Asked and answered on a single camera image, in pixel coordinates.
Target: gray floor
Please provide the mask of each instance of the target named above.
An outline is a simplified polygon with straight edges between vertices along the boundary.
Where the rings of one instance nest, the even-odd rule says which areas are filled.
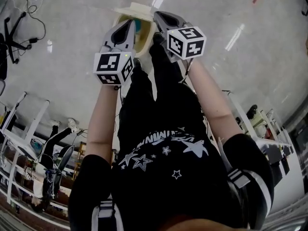
[[[94,54],[118,16],[113,9],[131,2],[151,6],[152,1],[44,0],[35,16],[46,24],[46,37],[19,64],[13,65],[8,58],[7,88],[0,101],[13,105],[27,91],[30,95],[20,107],[20,117],[28,121],[43,99],[50,100],[39,126],[45,134],[50,132],[49,119],[65,124],[66,117],[73,117],[87,128],[100,89],[91,73]],[[25,0],[15,3],[23,8]],[[300,12],[302,7],[303,0],[258,0],[256,4],[252,0],[164,0],[160,9],[203,30],[207,43],[202,61],[222,89],[232,90],[245,109],[255,103],[266,111],[273,108],[283,122],[308,94],[308,23]],[[13,23],[19,14],[8,0],[0,21],[10,16]],[[241,25],[241,35],[227,51],[225,47]],[[42,34],[42,25],[27,16],[16,41]],[[52,42],[51,53],[48,41]]]

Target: office chair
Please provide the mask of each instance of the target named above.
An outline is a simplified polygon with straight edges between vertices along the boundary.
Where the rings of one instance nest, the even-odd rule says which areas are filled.
[[[25,46],[22,46],[21,44],[18,44],[16,42],[13,41],[13,36],[14,36],[14,33],[17,29],[17,26],[20,22],[20,20],[22,18],[24,18],[26,16],[26,12],[23,12],[20,17],[18,18],[18,20],[16,21],[15,25],[13,26],[12,30],[11,30],[11,33],[9,33],[9,30],[8,30],[8,25],[7,23],[10,21],[10,18],[7,17],[5,20],[4,20],[4,35],[5,35],[5,44],[7,45],[8,47],[8,50],[9,50],[9,55],[10,55],[10,58],[12,60],[12,63],[13,64],[17,64],[19,62],[19,59],[16,58],[14,60],[14,56],[13,56],[13,51],[12,51],[12,47],[15,47],[15,48],[18,48],[20,50],[29,50],[32,48],[32,45],[31,44],[28,44],[27,47]]]

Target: sleeve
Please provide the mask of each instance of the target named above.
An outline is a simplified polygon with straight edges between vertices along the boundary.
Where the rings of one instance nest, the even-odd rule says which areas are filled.
[[[71,230],[91,230],[93,209],[109,197],[110,188],[109,163],[97,155],[85,156],[68,202]]]
[[[265,155],[255,141],[248,135],[237,134],[223,145],[225,155],[234,168],[250,170],[257,173],[265,182],[271,202],[274,200],[273,173]]]

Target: white cube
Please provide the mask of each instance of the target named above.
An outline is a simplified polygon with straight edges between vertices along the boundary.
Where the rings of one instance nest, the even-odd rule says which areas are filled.
[[[124,85],[133,68],[131,52],[95,53],[93,73],[103,85]]]
[[[167,31],[167,49],[186,60],[204,53],[206,36],[197,26]]]

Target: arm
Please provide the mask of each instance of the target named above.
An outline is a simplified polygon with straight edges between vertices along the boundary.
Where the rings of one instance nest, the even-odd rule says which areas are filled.
[[[111,163],[112,140],[116,117],[117,91],[102,86],[89,123],[86,155],[97,155]]]
[[[215,139],[218,141],[220,138],[224,144],[232,136],[242,133],[217,83],[196,59],[189,71],[189,78]]]

